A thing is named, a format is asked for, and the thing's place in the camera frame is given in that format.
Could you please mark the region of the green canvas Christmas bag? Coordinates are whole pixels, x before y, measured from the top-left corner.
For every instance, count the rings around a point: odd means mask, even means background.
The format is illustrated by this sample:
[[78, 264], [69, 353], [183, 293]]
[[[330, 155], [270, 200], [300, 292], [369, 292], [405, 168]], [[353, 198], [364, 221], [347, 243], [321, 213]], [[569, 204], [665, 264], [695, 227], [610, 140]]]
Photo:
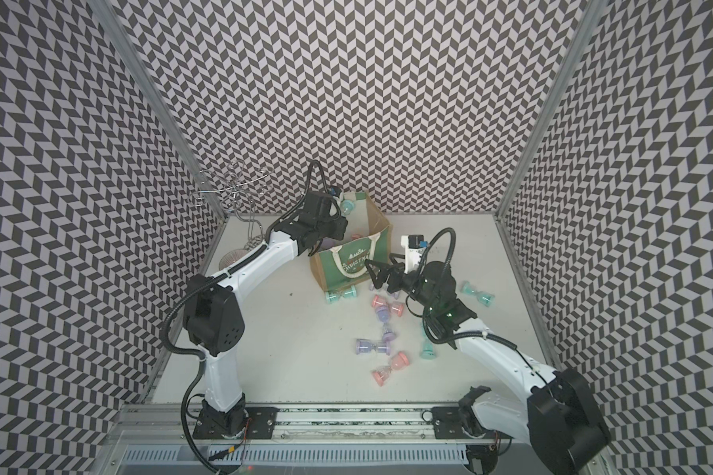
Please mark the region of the green canvas Christmas bag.
[[312, 275], [324, 291], [338, 291], [370, 280], [364, 267], [367, 259], [388, 262], [392, 225], [366, 192], [345, 192], [344, 199], [356, 203], [348, 216], [342, 241], [326, 239], [310, 259]]

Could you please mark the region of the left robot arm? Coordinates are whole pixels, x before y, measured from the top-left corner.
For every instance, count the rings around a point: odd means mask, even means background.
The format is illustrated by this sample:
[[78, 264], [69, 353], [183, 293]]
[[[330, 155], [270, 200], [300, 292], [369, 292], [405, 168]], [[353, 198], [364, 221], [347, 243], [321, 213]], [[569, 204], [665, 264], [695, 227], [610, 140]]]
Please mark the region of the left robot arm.
[[211, 276], [190, 279], [184, 297], [160, 329], [162, 346], [198, 358], [206, 380], [198, 422], [215, 437], [237, 437], [247, 423], [246, 400], [237, 372], [237, 350], [245, 332], [243, 302], [265, 279], [302, 253], [314, 255], [324, 239], [342, 239], [348, 225], [322, 164], [307, 167], [302, 197], [277, 218], [261, 243], [236, 263]]

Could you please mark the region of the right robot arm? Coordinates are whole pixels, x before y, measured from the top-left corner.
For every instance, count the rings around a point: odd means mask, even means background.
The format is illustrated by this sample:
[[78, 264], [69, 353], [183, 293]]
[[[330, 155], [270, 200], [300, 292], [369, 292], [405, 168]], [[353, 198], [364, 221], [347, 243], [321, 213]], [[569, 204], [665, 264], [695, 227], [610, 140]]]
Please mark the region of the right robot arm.
[[572, 368], [557, 370], [495, 334], [461, 298], [453, 276], [457, 233], [445, 228], [431, 241], [402, 239], [404, 252], [364, 264], [372, 284], [403, 292], [420, 305], [418, 315], [431, 344], [451, 346], [488, 369], [512, 392], [496, 396], [473, 387], [458, 403], [459, 425], [471, 439], [507, 435], [527, 443], [553, 474], [576, 474], [612, 441], [588, 381]]

